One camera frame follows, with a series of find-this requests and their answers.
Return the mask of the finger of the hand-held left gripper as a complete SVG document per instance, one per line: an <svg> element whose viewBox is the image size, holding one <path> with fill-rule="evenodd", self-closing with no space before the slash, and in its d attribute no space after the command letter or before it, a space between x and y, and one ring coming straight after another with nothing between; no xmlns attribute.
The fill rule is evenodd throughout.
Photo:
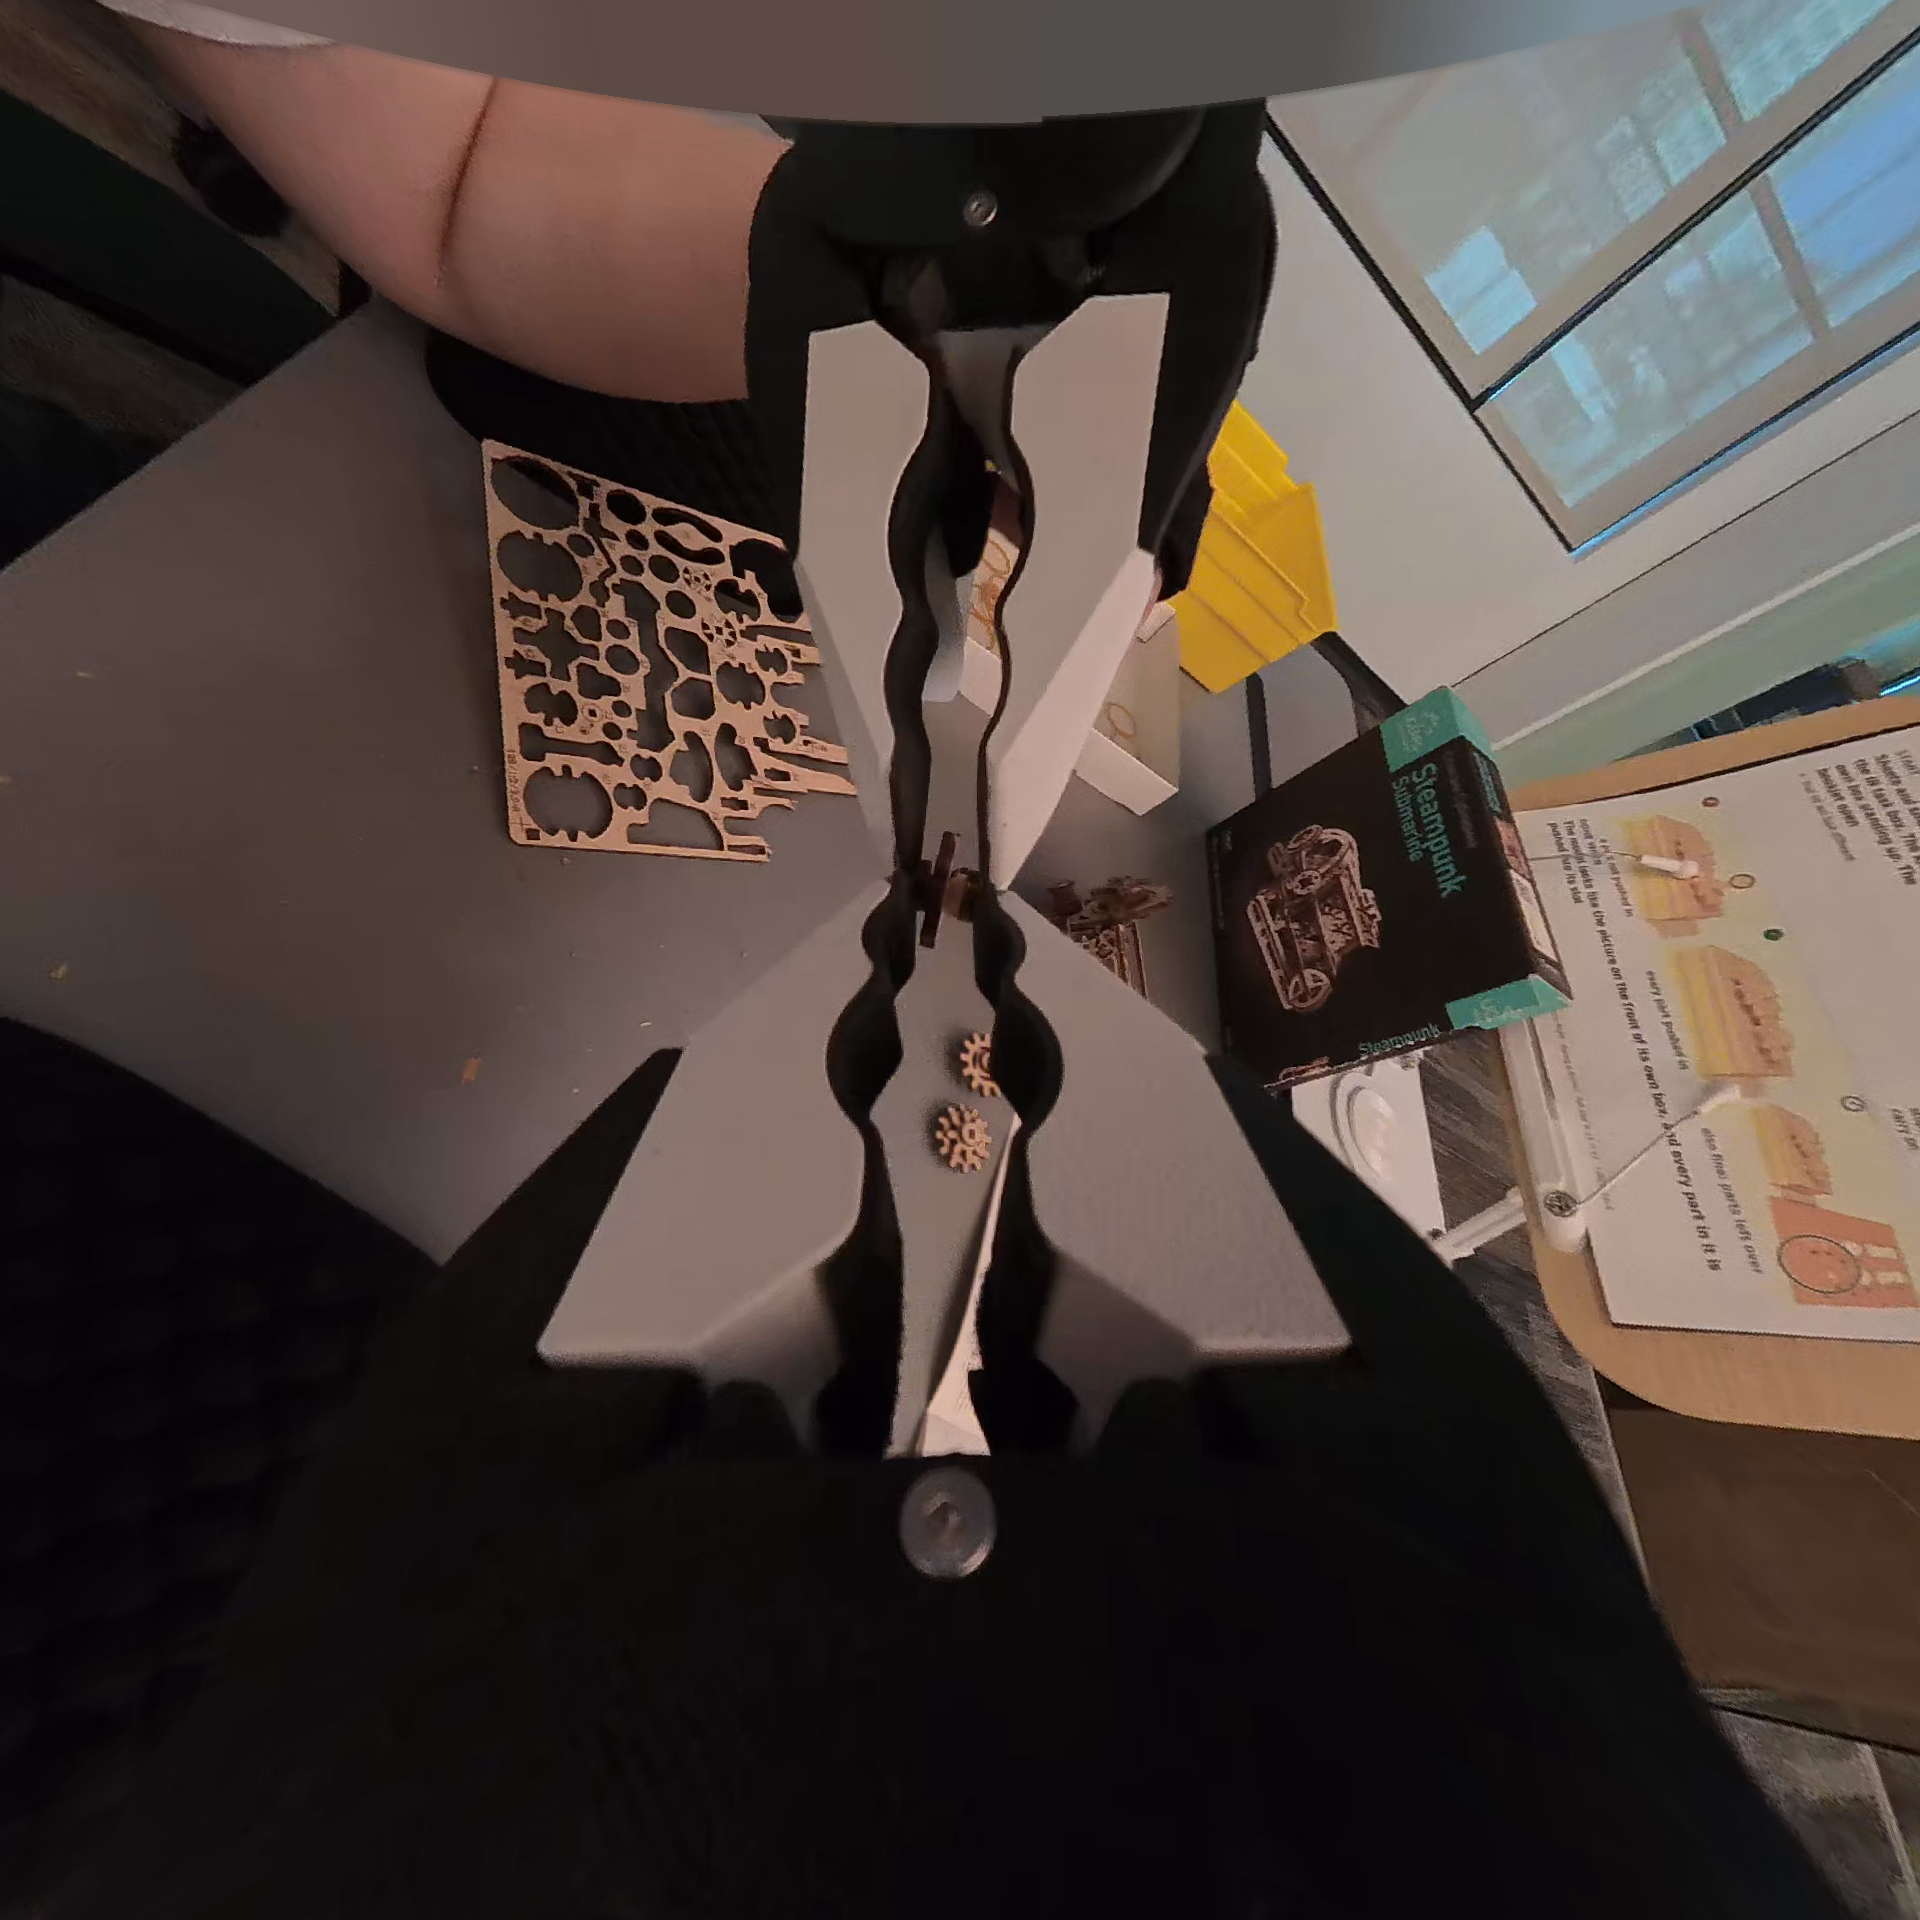
<svg viewBox="0 0 1920 1920"><path fill-rule="evenodd" d="M800 545L795 555L833 716L880 874L900 867L893 766L938 630L928 623L928 535L893 513L928 432L928 368L875 321L808 339Z"/></svg>
<svg viewBox="0 0 1920 1920"><path fill-rule="evenodd" d="M1000 599L1002 695L981 745L986 874L1037 843L1150 608L1141 539L1169 295L1099 295L1010 374L1008 449L1027 531Z"/></svg>

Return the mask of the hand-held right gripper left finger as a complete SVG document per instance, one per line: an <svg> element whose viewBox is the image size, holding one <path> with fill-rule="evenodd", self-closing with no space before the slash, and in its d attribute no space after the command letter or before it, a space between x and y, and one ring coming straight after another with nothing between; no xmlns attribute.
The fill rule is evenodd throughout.
<svg viewBox="0 0 1920 1920"><path fill-rule="evenodd" d="M684 1048L539 1343L555 1370L669 1370L809 1409L842 1361L820 1273L852 1234L865 1144L828 1048L873 976L873 884Z"/></svg>

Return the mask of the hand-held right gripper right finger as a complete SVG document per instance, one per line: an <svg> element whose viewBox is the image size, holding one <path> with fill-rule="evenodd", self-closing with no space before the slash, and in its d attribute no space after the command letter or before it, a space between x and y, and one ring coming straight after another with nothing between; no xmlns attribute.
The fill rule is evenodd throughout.
<svg viewBox="0 0 1920 1920"><path fill-rule="evenodd" d="M1113 1407L1147 1378L1350 1339L1204 1049L1017 896L976 902L1017 1115L981 1287L979 1407Z"/></svg>

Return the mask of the person's left forearm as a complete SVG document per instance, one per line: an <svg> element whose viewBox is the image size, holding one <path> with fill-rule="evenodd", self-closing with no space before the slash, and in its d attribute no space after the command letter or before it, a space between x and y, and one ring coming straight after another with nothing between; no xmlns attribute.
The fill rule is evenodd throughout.
<svg viewBox="0 0 1920 1920"><path fill-rule="evenodd" d="M330 42L132 19L157 71L373 294L496 360L630 400L746 400L755 119Z"/></svg>

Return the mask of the partly built wooden model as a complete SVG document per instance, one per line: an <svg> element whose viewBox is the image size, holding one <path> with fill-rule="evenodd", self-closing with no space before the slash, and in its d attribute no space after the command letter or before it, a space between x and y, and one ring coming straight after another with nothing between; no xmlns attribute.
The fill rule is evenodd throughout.
<svg viewBox="0 0 1920 1920"><path fill-rule="evenodd" d="M1048 887L1051 927L1144 999L1150 990L1141 927L1171 904L1171 887L1138 875L1110 875L1090 887L1057 880Z"/></svg>

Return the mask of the black model kit box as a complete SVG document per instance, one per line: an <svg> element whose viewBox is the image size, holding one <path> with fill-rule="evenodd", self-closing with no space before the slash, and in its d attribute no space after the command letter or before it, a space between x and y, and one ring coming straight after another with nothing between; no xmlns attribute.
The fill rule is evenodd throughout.
<svg viewBox="0 0 1920 1920"><path fill-rule="evenodd" d="M1262 1088L1570 1007L1489 737L1451 689L1206 833L1221 1048Z"/></svg>

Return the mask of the nested yellow plastic bins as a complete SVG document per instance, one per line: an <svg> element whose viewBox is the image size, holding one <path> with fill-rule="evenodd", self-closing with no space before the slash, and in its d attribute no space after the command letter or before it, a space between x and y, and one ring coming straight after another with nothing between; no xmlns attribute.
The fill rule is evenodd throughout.
<svg viewBox="0 0 1920 1920"><path fill-rule="evenodd" d="M1221 694L1332 633L1337 601L1317 491L1242 403L1219 427L1206 479L1188 585L1171 608L1182 670Z"/></svg>

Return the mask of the printed instruction booklet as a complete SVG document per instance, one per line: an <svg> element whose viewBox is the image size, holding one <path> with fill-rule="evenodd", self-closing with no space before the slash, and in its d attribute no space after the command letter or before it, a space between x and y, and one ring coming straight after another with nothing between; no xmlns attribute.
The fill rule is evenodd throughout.
<svg viewBox="0 0 1920 1920"><path fill-rule="evenodd" d="M950 1331L944 1332L944 1345L938 1352L941 1371L931 1387L928 1407L908 1450L913 1457L987 1457L992 1451L974 1407L972 1375L981 1362L976 1316L992 1264L1004 1187L1005 1154L1000 1154L972 1232L966 1287L958 1297L958 1308L949 1315Z"/></svg>

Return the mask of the white cardboard tray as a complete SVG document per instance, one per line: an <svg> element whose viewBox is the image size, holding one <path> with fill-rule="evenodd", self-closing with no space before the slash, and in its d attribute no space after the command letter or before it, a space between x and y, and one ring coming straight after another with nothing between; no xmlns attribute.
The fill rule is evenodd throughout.
<svg viewBox="0 0 1920 1920"><path fill-rule="evenodd" d="M1008 520L990 520L990 527L992 524L1004 529L1008 535L1012 532L1012 524ZM958 662L955 683L947 694L947 700L960 698L964 702L970 702L960 694L963 655L964 655L964 611L963 611L963 601L958 599L958 590L966 587L972 571L963 575L953 582L955 611L960 615L960 626L958 626L960 651L955 656L955 662ZM1173 603L1169 603L1164 599L1157 601L1157 603L1164 603L1166 611L1171 612L1171 630L1177 632L1177 640L1179 640L1179 626L1177 626L1177 615L1176 615ZM1094 722L1092 722L1092 729L1090 729L1090 735L1084 743L1084 750L1078 752L1078 759L1074 764L1077 777L1082 783L1090 785L1107 801L1113 801L1113 803L1132 809L1133 815L1147 815L1150 809L1157 809L1161 803L1166 803L1177 791L1179 772L1182 772L1182 694L1179 694L1179 682L1182 682L1182 665L1179 665L1179 672L1173 675L1171 672L1171 662L1169 662L1164 694L1155 702L1155 707L1144 716L1141 738L1133 742L1133 745L1138 745L1144 750L1141 756L1133 756L1132 752L1126 752L1125 743L1118 743L1118 742L1094 732Z"/></svg>

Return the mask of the laser-cut plywood sheet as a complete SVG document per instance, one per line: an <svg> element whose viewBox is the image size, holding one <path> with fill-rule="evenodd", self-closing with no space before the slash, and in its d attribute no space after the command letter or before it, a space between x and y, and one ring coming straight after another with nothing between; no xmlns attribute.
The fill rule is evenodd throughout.
<svg viewBox="0 0 1920 1920"><path fill-rule="evenodd" d="M526 849L749 863L854 796L777 539L484 440L501 764Z"/></svg>

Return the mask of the instruction poster board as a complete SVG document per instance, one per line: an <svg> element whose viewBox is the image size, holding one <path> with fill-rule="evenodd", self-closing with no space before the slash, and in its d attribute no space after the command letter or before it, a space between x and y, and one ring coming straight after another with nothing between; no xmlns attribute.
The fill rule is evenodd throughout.
<svg viewBox="0 0 1920 1920"><path fill-rule="evenodd" d="M1517 788L1515 809L1619 799L1906 727L1915 729L1913 695L1530 783ZM1552 1320L1576 1352L1654 1409L1718 1424L1915 1439L1915 1345L1621 1327L1605 1308L1586 1246L1562 1255L1538 1232L1528 1236Z"/></svg>

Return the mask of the black padded wrist rest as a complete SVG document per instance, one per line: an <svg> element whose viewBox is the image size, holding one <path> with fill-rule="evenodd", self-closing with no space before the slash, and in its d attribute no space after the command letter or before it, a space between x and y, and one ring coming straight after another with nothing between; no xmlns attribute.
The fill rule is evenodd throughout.
<svg viewBox="0 0 1920 1920"><path fill-rule="evenodd" d="M82 1875L435 1273L130 1071L2 1023L4 1915Z"/></svg>

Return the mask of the glass window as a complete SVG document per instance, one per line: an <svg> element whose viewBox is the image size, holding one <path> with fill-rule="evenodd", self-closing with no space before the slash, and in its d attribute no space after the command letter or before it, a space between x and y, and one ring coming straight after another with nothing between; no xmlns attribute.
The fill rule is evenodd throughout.
<svg viewBox="0 0 1920 1920"><path fill-rule="evenodd" d="M1566 551L1915 347L1915 2L1696 4L1267 119Z"/></svg>

